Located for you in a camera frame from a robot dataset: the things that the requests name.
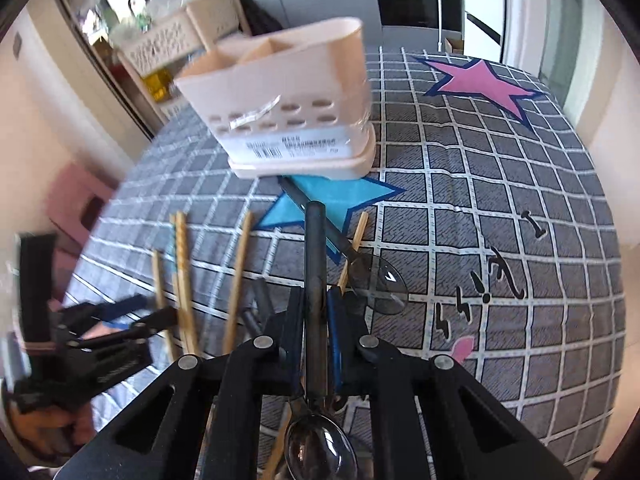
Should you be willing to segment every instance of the wooden chopstick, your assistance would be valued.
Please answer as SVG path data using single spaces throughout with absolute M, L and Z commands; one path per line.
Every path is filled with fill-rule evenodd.
M 160 252 L 157 249 L 154 249 L 152 255 L 152 267 L 154 272 L 154 289 L 156 291 L 156 308 L 160 310 L 166 306 L 166 301 L 164 300 L 164 290 L 162 284 L 164 281 L 162 280 L 162 267 L 160 264 Z M 173 363 L 178 358 L 178 349 L 174 344 L 174 336 L 171 333 L 171 330 L 162 330 L 162 337 L 164 337 L 164 346 L 166 348 L 166 354 L 169 357 L 169 362 Z
M 169 245 L 168 253 L 174 257 L 174 264 L 172 265 L 171 273 L 171 285 L 174 288 L 175 304 L 180 307 L 180 284 L 178 283 L 178 265 L 175 257 L 175 214 L 169 215 L 169 222 L 171 223 L 171 243 Z
M 285 418 L 280 425 L 276 440 L 271 448 L 271 454 L 269 455 L 269 459 L 262 470 L 260 480 L 273 480 L 276 476 L 278 464 L 280 463 L 282 453 L 284 452 L 284 436 L 287 433 L 287 428 L 289 427 L 289 422 L 291 420 L 291 409 L 289 405 L 286 404 L 284 409 L 286 410 Z
M 351 242 L 351 247 L 354 250 L 358 250 L 360 248 L 360 243 L 362 242 L 362 237 L 364 236 L 364 229 L 367 227 L 367 221 L 369 220 L 369 213 L 363 211 L 360 213 L 360 219 L 358 220 L 358 226 L 356 227 L 356 232 L 353 235 L 353 242 Z M 340 273 L 340 279 L 338 280 L 338 286 L 340 290 L 344 294 L 344 288 L 347 285 L 348 278 L 348 270 L 349 270 L 349 262 L 344 263 L 344 267 L 342 268 L 342 272 Z
M 191 303 L 191 263 L 187 243 L 187 221 L 183 211 L 178 211 L 175 215 L 175 260 L 178 269 L 180 337 L 184 341 L 186 352 L 199 356 L 198 335 L 196 334 Z
M 244 221 L 242 222 L 242 234 L 240 235 L 238 248 L 236 249 L 236 269 L 231 286 L 231 294 L 229 295 L 228 309 L 226 310 L 225 337 L 222 340 L 223 354 L 231 354 L 236 346 L 236 326 L 238 324 L 238 303 L 240 302 L 242 270 L 244 269 L 246 248 L 249 244 L 249 234 L 251 234 L 251 224 L 252 213 L 250 210 L 247 210 Z

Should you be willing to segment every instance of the beige basket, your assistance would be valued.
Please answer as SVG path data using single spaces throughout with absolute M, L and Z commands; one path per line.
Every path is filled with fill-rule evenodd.
M 194 50 L 212 49 L 216 40 L 238 30 L 244 19 L 241 12 L 237 0 L 192 0 L 122 51 L 145 77 Z
M 373 160 L 362 22 L 220 41 L 175 79 L 239 176 L 358 178 Z
M 220 41 L 175 83 L 220 137 L 234 126 L 236 133 L 351 126 L 370 109 L 356 18 Z

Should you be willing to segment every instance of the spoon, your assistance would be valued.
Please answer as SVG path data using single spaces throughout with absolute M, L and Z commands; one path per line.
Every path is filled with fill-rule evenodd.
M 293 179 L 279 176 L 278 184 L 304 211 L 310 200 Z M 409 300 L 409 292 L 396 268 L 380 256 L 356 251 L 349 239 L 329 219 L 325 218 L 324 225 L 328 240 L 347 258 L 349 283 L 353 291 L 366 298 L 367 304 L 380 314 L 402 312 Z
M 294 480 L 356 480 L 356 453 L 344 431 L 320 413 L 308 411 L 290 423 L 285 460 Z

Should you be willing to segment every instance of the barcode label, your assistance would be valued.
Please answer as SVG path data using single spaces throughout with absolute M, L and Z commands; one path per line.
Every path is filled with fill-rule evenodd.
M 278 148 L 254 148 L 254 155 L 257 158 L 282 158 Z
M 282 142 L 284 142 L 284 147 L 288 150 L 325 149 L 335 146 L 335 139 L 301 140 L 300 137 L 283 137 Z

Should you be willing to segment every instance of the white wall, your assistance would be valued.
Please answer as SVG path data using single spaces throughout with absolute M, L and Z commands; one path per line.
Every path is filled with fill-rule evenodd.
M 589 146 L 620 74 L 625 38 L 599 0 L 582 0 L 582 30 L 564 113 Z
M 29 88 L 21 60 L 12 52 L 16 32 L 28 28 L 23 11 L 0 43 L 0 330 L 10 325 L 14 234 L 51 229 L 44 197 L 57 172 L 72 160 Z
M 611 34 L 619 34 L 615 28 Z M 609 105 L 588 149 L 621 244 L 640 243 L 640 64 L 623 40 Z
M 41 112 L 97 176 L 124 179 L 149 141 L 87 59 L 55 0 L 30 0 L 20 62 Z

